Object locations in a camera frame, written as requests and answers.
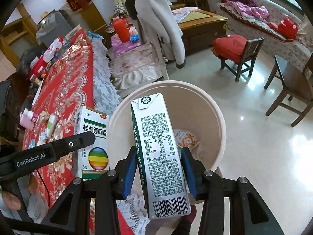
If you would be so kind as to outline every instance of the red tablecloth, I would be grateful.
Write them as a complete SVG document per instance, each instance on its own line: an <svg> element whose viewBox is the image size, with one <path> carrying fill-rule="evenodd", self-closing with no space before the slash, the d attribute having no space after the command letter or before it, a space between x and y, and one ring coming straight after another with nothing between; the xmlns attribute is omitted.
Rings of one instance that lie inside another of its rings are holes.
<svg viewBox="0 0 313 235"><path fill-rule="evenodd" d="M40 95L32 107L32 111L40 114L47 111L58 116L61 129L55 131L50 141L73 135L77 110L86 105L94 107L93 100L93 51L92 45L80 31L74 37L75 42L68 51L50 68L43 81ZM47 127L37 123L32 131L26 130L23 150L27 149L31 139L37 143L38 137ZM39 172L50 192L50 207L55 203L66 186L74 179L72 176L72 154L62 157L58 162L39 169ZM45 187L39 176L35 174L41 195L48 200ZM94 203L91 204L90 229L94 231ZM123 234L132 234L123 217L119 214L120 227Z"/></svg>

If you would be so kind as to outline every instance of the sofa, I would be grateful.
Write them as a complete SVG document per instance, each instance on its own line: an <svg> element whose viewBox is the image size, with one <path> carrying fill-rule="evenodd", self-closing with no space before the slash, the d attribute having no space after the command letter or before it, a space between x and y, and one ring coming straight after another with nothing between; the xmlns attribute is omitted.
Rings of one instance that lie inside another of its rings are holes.
<svg viewBox="0 0 313 235"><path fill-rule="evenodd" d="M258 7L265 6L267 8L270 14L267 18L267 22L279 24L283 19L284 14L286 14L295 23L298 23L299 25L302 24L301 20L293 13L270 0L255 0L255 2ZM298 40L288 40L281 34L270 29L266 23L253 18L247 19L239 15L228 3L218 3L216 13L229 19L227 21L227 26L236 34L239 34L248 40L263 37L264 42L262 49L268 55L274 57L277 54L300 70L303 70L306 62L311 56L311 51Z"/></svg>

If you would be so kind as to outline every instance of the milk carton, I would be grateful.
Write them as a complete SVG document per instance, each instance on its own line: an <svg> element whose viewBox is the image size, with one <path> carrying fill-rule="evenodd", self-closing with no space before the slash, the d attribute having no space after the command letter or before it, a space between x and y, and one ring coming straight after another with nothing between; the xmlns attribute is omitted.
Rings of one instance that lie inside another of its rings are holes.
<svg viewBox="0 0 313 235"><path fill-rule="evenodd" d="M74 134L85 131L94 133L93 145L73 153L73 175L83 179L98 178L109 170L106 113L82 106L76 113Z"/></svg>
<svg viewBox="0 0 313 235"><path fill-rule="evenodd" d="M184 174L163 95L131 101L131 113L149 219L190 214Z"/></svg>

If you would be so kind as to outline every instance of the white bucket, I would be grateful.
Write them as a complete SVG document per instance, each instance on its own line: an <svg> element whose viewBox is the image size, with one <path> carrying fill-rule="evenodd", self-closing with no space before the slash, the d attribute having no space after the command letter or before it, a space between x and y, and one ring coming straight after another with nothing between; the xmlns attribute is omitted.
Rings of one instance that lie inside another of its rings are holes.
<svg viewBox="0 0 313 235"><path fill-rule="evenodd" d="M114 111L108 130L110 168L127 157L135 142L130 102L156 93L163 94L173 130L189 131L199 139L200 144L192 150L193 157L200 160L206 169L215 171L226 145L226 125L221 110L202 89L175 80L154 82L137 89ZM138 170L131 191L143 195Z"/></svg>

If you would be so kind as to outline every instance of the bucket rim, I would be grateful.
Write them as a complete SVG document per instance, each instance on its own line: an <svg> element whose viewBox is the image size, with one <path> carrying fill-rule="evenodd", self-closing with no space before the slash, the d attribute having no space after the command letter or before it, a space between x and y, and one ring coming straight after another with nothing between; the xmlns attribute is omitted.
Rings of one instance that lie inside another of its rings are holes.
<svg viewBox="0 0 313 235"><path fill-rule="evenodd" d="M201 96L203 99L206 99L209 103L211 108L213 109L215 116L217 117L217 121L218 121L218 125L219 125L219 133L220 133L220 139L221 139L221 145L220 145L220 149L219 149L219 153L211 167L212 171L215 171L217 169L217 167L219 166L220 161L223 158L224 152L225 152L225 147L226 147L226 124L225 124L225 120L223 117L223 114L219 108L219 106L217 105L217 103L214 101L214 99L204 90L202 90L201 88L187 83L187 82L183 82L183 81L179 81L179 80L163 80L163 81L158 81L158 82L153 82L150 83L148 85L142 86L141 88L138 88L137 90L135 90L134 92L132 92L130 95L128 95L116 108L116 110L113 112L111 119L109 120L109 128L108 128L108 133L110 133L110 129L111 129L111 124L115 123L116 120L118 119L118 114L120 114L124 108L126 108L127 104L130 103L133 99L134 96L138 95L139 93L141 93L142 91L146 91L146 90L152 90L154 88L158 88L158 87L169 87L169 86L173 86L173 87L182 87L185 89L188 89L190 91L193 91L194 93L198 94L199 96ZM108 147L110 145L110 137L108 137Z"/></svg>

